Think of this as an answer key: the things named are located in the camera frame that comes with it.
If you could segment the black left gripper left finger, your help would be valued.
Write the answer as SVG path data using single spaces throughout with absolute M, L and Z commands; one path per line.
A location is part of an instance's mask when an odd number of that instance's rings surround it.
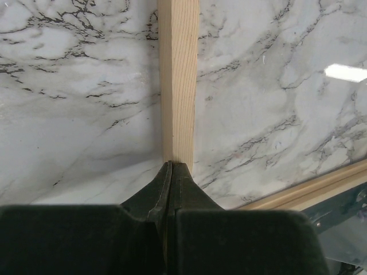
M 1 207 L 2 274 L 165 274 L 172 163 L 119 205 Z

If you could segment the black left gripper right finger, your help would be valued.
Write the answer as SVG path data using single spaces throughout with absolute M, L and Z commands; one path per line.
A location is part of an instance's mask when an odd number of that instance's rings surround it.
M 288 210 L 224 210 L 171 166 L 168 274 L 328 274 L 308 218 Z

